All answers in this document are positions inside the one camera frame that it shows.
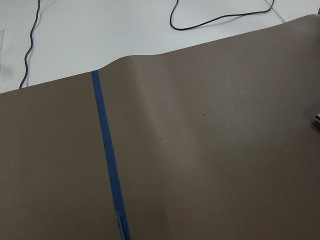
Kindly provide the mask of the navy white striped polo shirt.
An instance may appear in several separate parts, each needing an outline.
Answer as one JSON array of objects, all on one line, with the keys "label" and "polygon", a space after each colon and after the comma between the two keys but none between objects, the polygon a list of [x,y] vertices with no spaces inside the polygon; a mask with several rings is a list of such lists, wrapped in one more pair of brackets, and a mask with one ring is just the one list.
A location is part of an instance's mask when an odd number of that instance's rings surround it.
[{"label": "navy white striped polo shirt", "polygon": [[320,123],[320,114],[318,113],[317,115],[314,116],[315,120]]}]

